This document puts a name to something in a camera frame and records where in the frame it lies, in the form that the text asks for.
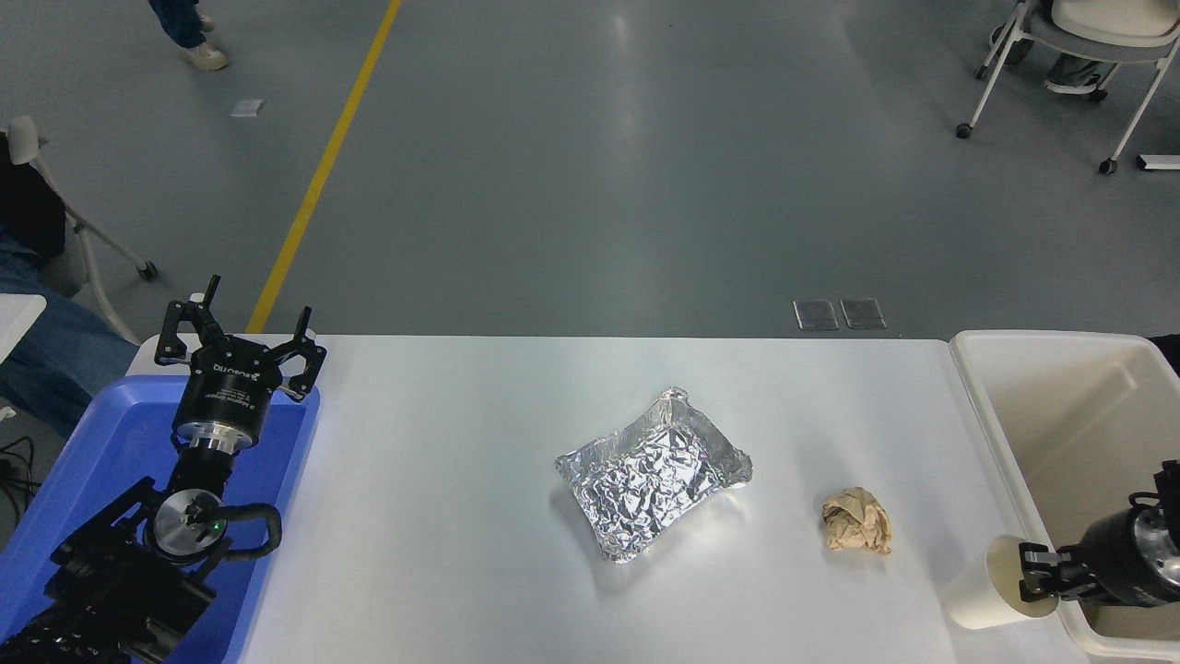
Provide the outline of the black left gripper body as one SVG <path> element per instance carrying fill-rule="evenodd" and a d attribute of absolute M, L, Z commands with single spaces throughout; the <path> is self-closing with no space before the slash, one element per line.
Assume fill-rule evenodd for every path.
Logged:
<path fill-rule="evenodd" d="M 228 338 L 194 354 L 191 374 L 173 416 L 177 429 L 215 423 L 261 429 L 271 396 L 282 384 L 281 364 L 291 351 L 249 338 Z"/>

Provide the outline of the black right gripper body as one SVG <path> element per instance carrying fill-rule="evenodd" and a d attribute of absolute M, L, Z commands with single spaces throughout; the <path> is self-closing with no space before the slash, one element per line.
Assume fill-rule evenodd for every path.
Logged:
<path fill-rule="evenodd" d="M 1150 509 L 1125 509 L 1086 530 L 1075 545 L 1058 551 L 1066 601 L 1125 609 L 1155 609 L 1156 576 L 1139 551 L 1135 527 Z"/>

